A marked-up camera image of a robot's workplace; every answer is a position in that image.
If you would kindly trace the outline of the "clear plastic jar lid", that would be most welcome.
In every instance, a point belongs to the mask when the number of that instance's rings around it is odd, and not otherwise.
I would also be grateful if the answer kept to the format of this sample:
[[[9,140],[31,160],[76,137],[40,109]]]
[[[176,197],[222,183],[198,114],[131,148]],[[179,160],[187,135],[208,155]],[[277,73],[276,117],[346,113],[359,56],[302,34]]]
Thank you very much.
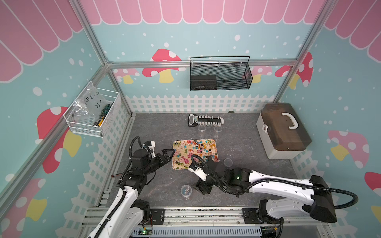
[[[233,166],[233,161],[230,159],[230,158],[226,158],[224,161],[223,161],[224,165],[228,168],[232,167]]]

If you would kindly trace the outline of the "clear plastic candy jar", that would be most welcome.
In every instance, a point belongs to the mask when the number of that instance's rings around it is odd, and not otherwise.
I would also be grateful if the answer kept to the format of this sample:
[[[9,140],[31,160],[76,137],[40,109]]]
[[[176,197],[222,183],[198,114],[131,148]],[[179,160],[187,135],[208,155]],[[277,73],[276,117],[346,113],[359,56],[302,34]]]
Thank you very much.
[[[203,139],[205,136],[206,126],[205,125],[199,125],[198,126],[198,132],[199,132],[199,138]]]

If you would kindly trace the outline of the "clear jar with brown candies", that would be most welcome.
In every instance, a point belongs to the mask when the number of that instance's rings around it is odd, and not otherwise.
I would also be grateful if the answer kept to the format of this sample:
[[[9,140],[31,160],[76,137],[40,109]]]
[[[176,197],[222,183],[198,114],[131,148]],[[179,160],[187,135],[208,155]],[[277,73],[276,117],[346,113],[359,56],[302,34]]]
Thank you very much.
[[[221,132],[222,132],[222,126],[215,126],[214,127],[214,138],[218,139]]]

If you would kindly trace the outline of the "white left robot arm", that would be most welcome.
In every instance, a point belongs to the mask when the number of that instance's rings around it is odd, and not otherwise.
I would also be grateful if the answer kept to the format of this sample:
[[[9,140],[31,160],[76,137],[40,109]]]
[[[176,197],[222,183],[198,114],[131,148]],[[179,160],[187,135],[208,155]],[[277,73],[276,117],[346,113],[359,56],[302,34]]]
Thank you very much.
[[[141,142],[136,136],[129,146],[129,163],[119,178],[118,193],[106,214],[89,238],[129,238],[138,225],[150,223],[152,215],[148,201],[138,199],[143,188],[152,181],[149,174],[171,162],[175,149],[155,153],[155,142]]]

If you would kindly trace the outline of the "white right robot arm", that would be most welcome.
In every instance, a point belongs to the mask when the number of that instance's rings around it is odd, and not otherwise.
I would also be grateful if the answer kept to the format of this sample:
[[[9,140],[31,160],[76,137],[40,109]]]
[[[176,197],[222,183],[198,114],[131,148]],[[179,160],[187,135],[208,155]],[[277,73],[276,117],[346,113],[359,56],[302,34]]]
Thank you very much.
[[[229,169],[224,164],[198,155],[191,156],[189,171],[198,176],[195,189],[203,195],[214,187],[240,197],[246,193],[276,195],[279,200],[263,199],[257,211],[259,220],[284,216],[310,216],[325,223],[337,221],[336,211],[355,205],[358,196],[347,190],[330,188],[321,176],[288,179],[269,176],[246,168]]]

